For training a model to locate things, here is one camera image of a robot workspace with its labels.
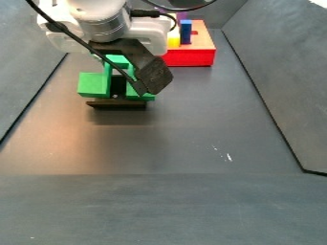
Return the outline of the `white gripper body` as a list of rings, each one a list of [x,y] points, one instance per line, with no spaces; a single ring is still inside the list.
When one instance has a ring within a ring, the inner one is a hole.
[[[40,6],[40,9],[85,42],[138,39],[155,56],[167,52],[167,17],[134,17],[131,6]]]

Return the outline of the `robot arm silver white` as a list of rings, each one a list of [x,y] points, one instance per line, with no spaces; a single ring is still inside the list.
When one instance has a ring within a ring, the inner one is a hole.
[[[39,0],[37,7],[85,42],[138,39],[155,56],[167,52],[170,19],[132,16],[131,0]]]

